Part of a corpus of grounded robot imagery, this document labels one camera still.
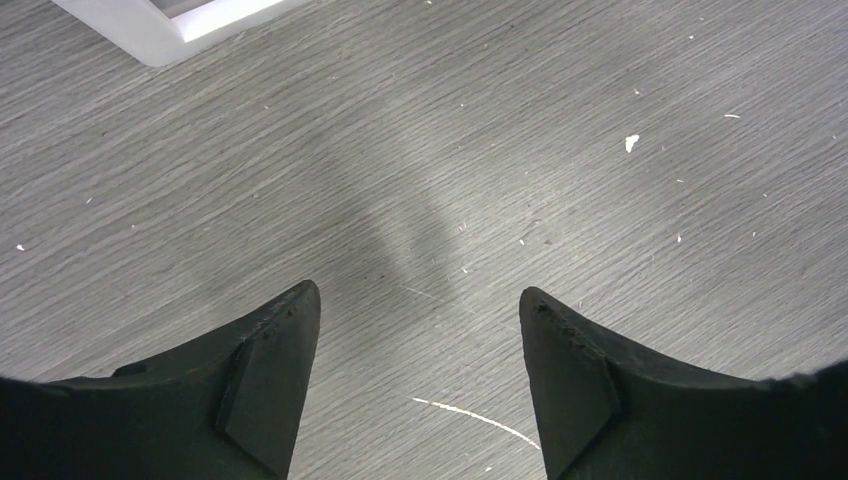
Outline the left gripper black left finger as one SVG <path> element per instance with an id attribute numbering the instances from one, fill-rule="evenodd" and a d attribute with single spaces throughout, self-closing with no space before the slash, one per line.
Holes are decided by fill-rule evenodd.
<path id="1" fill-rule="evenodd" d="M 304 280 L 111 376 L 1 382 L 5 479 L 284 479 L 320 331 Z"/>

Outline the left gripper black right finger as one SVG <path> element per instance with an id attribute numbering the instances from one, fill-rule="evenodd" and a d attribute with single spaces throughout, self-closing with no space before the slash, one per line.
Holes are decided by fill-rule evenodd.
<path id="1" fill-rule="evenodd" d="M 592 322 L 536 287 L 519 316 L 551 479 L 843 479 L 847 365 L 747 380 Z"/>

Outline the white plastic drawer organizer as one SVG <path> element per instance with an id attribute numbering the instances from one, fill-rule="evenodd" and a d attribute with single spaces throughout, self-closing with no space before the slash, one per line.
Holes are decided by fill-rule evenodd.
<path id="1" fill-rule="evenodd" d="M 202 1 L 172 17 L 153 1 L 69 0 L 55 4 L 139 62 L 163 67 L 270 22 L 304 3 Z"/>

